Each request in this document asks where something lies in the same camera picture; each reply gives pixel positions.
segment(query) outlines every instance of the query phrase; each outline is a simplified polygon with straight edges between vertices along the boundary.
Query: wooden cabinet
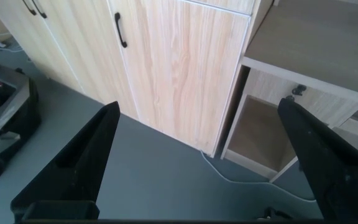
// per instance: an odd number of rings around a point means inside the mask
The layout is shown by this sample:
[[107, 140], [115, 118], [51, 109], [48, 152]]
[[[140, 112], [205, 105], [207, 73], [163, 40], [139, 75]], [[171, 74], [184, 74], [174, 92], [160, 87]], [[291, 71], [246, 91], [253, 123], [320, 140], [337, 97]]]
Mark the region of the wooden cabinet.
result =
[[121, 111], [137, 111], [121, 57], [116, 26], [106, 1], [43, 0], [39, 7], [86, 95], [102, 103], [118, 101]]
[[288, 141], [277, 108], [244, 94], [222, 157], [271, 179], [295, 157]]
[[213, 155], [249, 18], [184, 1], [109, 5], [139, 120]]
[[31, 14], [24, 2], [29, 9], [35, 10], [28, 0], [0, 0], [0, 20], [41, 72], [78, 92], [83, 92], [45, 21], [38, 14]]
[[244, 92], [276, 106], [282, 98], [293, 96], [295, 102], [330, 127], [341, 125], [358, 110], [358, 102], [308, 86], [305, 86], [306, 90], [301, 96], [293, 95], [292, 90], [298, 85], [296, 82], [251, 69]]
[[196, 0], [210, 6], [251, 14], [254, 0]]

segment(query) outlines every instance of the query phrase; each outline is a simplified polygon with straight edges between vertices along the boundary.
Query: cabinet door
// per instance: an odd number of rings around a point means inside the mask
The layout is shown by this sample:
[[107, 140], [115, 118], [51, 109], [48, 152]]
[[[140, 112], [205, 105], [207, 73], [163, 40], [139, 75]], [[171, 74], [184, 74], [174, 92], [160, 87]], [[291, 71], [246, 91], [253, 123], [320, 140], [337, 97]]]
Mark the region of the cabinet door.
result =
[[85, 93], [102, 103], [118, 101], [124, 114], [137, 118], [107, 1], [43, 0], [39, 7]]
[[[30, 9], [35, 10], [31, 1], [25, 0], [25, 2]], [[83, 92], [75, 74], [38, 13], [32, 15], [22, 0], [0, 0], [0, 20], [44, 75]]]
[[109, 2], [140, 121], [213, 155], [248, 18], [184, 1]]

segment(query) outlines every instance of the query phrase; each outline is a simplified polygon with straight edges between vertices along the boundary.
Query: black plastic part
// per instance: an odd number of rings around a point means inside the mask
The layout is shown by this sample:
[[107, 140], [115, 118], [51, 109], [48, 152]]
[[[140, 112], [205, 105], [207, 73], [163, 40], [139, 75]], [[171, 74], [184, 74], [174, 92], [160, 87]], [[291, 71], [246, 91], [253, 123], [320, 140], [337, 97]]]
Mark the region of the black plastic part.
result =
[[306, 90], [306, 86], [298, 85], [296, 88], [292, 89], [292, 94], [296, 96], [302, 96], [302, 92]]
[[20, 74], [23, 74], [23, 75], [24, 75], [24, 72], [23, 72], [23, 69], [22, 69], [22, 68], [16, 68], [16, 69], [15, 69], [15, 72], [17, 72], [17, 73], [20, 73]]
[[[102, 107], [76, 136], [13, 199], [15, 221], [22, 219], [34, 202], [73, 200], [95, 202], [103, 179], [112, 141], [120, 117], [117, 102]], [[42, 216], [59, 219], [53, 209]]]
[[24, 3], [25, 7], [30, 11], [30, 13], [31, 13], [33, 16], [37, 15], [37, 13], [35, 12], [34, 9], [30, 9], [30, 8], [29, 8], [29, 6], [27, 5], [27, 3], [25, 3], [25, 0], [22, 0], [22, 1], [23, 1], [23, 3]]
[[121, 31], [119, 29], [119, 24], [118, 21], [120, 20], [121, 15], [119, 14], [119, 12], [115, 13], [114, 15], [114, 20], [116, 21], [116, 26], [117, 26], [117, 31], [118, 31], [118, 36], [119, 36], [119, 40], [121, 41], [121, 45], [122, 47], [126, 48], [128, 47], [127, 42], [122, 40], [122, 36], [121, 36]]
[[268, 218], [270, 220], [292, 220], [292, 217], [282, 211], [276, 210], [272, 207], [268, 207], [265, 209], [265, 216], [264, 218]]
[[278, 115], [323, 217], [358, 220], [358, 150], [295, 102]]
[[0, 153], [0, 176], [4, 172], [7, 163], [40, 126], [41, 117], [37, 108], [38, 91], [32, 80], [29, 81], [29, 91], [30, 97], [0, 130], [0, 134], [13, 132], [21, 137], [20, 140]]
[[292, 95], [287, 96], [286, 99], [290, 101], [295, 101], [295, 97], [293, 97]]
[[92, 201], [38, 201], [30, 205], [23, 220], [95, 220], [98, 216]]
[[37, 9], [38, 13], [42, 16], [42, 18], [46, 19], [47, 15], [44, 12], [41, 12], [40, 9], [38, 8], [37, 4], [34, 2], [34, 0], [31, 0], [32, 3], [34, 4], [35, 8]]

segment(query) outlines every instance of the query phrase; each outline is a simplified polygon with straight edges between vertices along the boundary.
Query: black cabinet handle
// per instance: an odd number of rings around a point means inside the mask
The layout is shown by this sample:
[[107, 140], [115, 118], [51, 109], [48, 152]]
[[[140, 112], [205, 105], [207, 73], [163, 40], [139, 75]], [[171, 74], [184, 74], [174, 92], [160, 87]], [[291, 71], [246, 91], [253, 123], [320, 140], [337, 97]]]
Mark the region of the black cabinet handle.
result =
[[121, 41], [121, 45], [122, 47], [126, 48], [128, 45], [127, 45], [127, 42], [123, 41], [122, 40], [122, 37], [121, 37], [121, 31], [119, 30], [119, 25], [118, 25], [118, 20], [121, 18], [119, 12], [115, 13], [114, 15], [114, 19], [116, 20], [116, 26], [117, 26], [117, 30], [118, 30], [118, 35], [119, 35], [119, 40]]
[[40, 15], [42, 16], [42, 18], [46, 19], [47, 15], [44, 12], [41, 12], [40, 9], [38, 8], [37, 4], [34, 2], [34, 0], [31, 0], [32, 3], [35, 5], [35, 8], [37, 9], [37, 11], [40, 13]]
[[27, 5], [27, 3], [25, 3], [25, 0], [22, 0], [24, 5], [26, 6], [26, 8], [30, 11], [31, 14], [33, 14], [33, 16], [37, 15], [37, 13], [35, 12], [34, 9], [30, 9], [29, 6]]
[[302, 92], [306, 91], [307, 87], [304, 85], [298, 85], [296, 88], [292, 90], [292, 94], [296, 96], [302, 96]]

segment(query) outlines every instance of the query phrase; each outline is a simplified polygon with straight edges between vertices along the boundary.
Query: power cord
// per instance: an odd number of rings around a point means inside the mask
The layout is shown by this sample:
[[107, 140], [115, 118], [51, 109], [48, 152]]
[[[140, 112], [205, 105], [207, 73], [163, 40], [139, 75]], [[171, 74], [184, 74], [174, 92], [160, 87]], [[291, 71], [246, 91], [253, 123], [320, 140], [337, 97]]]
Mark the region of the power cord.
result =
[[309, 200], [309, 199], [304, 199], [304, 198], [301, 198], [299, 196], [296, 196], [295, 194], [287, 191], [287, 190], [284, 190], [282, 189], [281, 187], [275, 185], [275, 184], [272, 184], [270, 182], [239, 182], [239, 181], [233, 181], [233, 180], [229, 180], [228, 178], [226, 178], [225, 176], [223, 176], [220, 171], [217, 170], [217, 168], [215, 168], [215, 166], [212, 165], [212, 163], [207, 160], [207, 158], [205, 157], [205, 155], [203, 154], [203, 152], [201, 152], [201, 155], [203, 156], [204, 160], [212, 167], [213, 170], [215, 170], [215, 172], [221, 176], [225, 181], [229, 182], [229, 183], [232, 183], [232, 184], [249, 184], [249, 185], [270, 185], [272, 187], [275, 187], [276, 189], [280, 190], [281, 192], [284, 192], [285, 194], [291, 196], [291, 197], [294, 197], [298, 200], [301, 200], [302, 202], [307, 202], [307, 203], [315, 203], [316, 202], [316, 199], [313, 199], [313, 200]]
[[[6, 32], [3, 34], [0, 34], [0, 36], [10, 35], [10, 34], [11, 34], [10, 32]], [[11, 53], [18, 53], [18, 52], [22, 52], [23, 48], [18, 43], [16, 43], [16, 45], [8, 46], [8, 45], [0, 42], [0, 50], [5, 50], [5, 51], [11, 52]]]

